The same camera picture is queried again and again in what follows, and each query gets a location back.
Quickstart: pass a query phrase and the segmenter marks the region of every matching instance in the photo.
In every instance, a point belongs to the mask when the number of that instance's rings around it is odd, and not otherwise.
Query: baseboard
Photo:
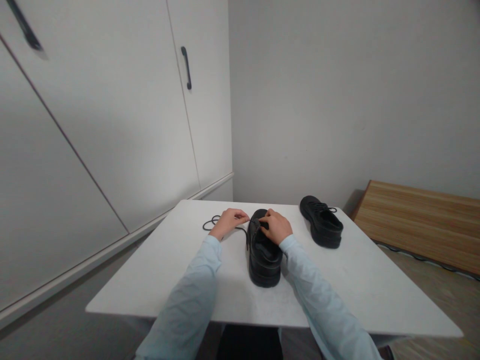
[[[223,183],[228,181],[234,176],[234,173],[231,172],[227,176],[222,177],[217,182],[214,182],[212,185],[206,187],[205,189],[197,192],[195,195],[189,197],[189,200],[198,200],[207,194],[211,193],[213,190],[221,186]],[[75,267],[64,272],[55,279],[49,281],[45,285],[41,286],[37,290],[31,292],[27,296],[24,296],[20,300],[9,305],[2,311],[0,311],[0,329],[4,328],[8,324],[12,323],[23,314],[29,312],[46,299],[50,298],[54,294],[58,293],[63,288],[67,287],[74,281],[81,278],[83,275],[87,274],[91,270],[95,269],[97,266],[110,259],[115,254],[118,254],[120,251],[128,247],[130,244],[133,244],[135,241],[143,237],[145,234],[148,234],[154,230],[159,223],[167,217],[172,209],[153,219],[149,223],[145,224],[138,230],[128,234],[125,237],[122,237],[113,244],[107,246],[103,250],[97,252],[95,255],[89,257],[88,259],[82,261]]]

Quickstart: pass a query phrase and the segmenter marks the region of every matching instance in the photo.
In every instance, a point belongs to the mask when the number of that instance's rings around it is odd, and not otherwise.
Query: black handle
[[[182,53],[183,57],[185,58],[186,75],[188,77],[188,82],[186,83],[186,88],[188,90],[192,90],[192,79],[190,78],[189,56],[187,55],[187,49],[185,48],[185,46],[181,47],[181,53]]]
[[[22,11],[20,10],[19,6],[15,2],[15,0],[6,0],[8,5],[10,5],[10,9],[15,15],[16,20],[18,21],[18,25],[20,25],[21,30],[23,31],[23,35],[25,35],[26,42],[32,49],[42,51],[42,45],[40,45],[39,40],[35,36],[34,32],[29,26],[29,23],[25,19],[24,15],[22,14]]]

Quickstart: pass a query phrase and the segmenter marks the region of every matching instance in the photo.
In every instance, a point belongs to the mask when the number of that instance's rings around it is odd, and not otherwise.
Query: shoe sole
[[[320,235],[319,231],[314,226],[314,221],[307,210],[300,206],[300,213],[310,223],[311,238],[315,244],[328,249],[338,249],[340,247],[340,241],[342,239],[332,239],[324,235]]]
[[[252,251],[252,244],[250,242],[250,226],[248,226],[246,235],[248,238],[248,275],[250,276],[251,282],[260,288],[273,288],[280,281],[280,267],[278,267],[278,274],[276,274],[275,276],[267,277],[256,274],[252,268],[252,254],[250,253]]]

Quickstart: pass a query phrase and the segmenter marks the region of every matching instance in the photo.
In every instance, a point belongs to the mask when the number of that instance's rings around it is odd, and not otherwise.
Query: light blue sleeve
[[[222,247],[207,236],[168,297],[136,360],[194,359],[214,309]]]
[[[327,360],[382,360],[372,338],[293,235],[280,243],[311,332]]]

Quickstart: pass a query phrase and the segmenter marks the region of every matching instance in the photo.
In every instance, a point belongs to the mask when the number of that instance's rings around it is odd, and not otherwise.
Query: white cabinet
[[[0,310],[127,234],[0,42]]]
[[[17,4],[43,51],[29,47],[6,1],[0,33],[127,229],[197,193],[166,2]]]
[[[0,327],[232,176],[227,0],[16,0],[37,49],[12,3],[0,1]]]
[[[232,172],[227,0],[168,2],[201,188]],[[191,89],[182,47],[188,55]]]

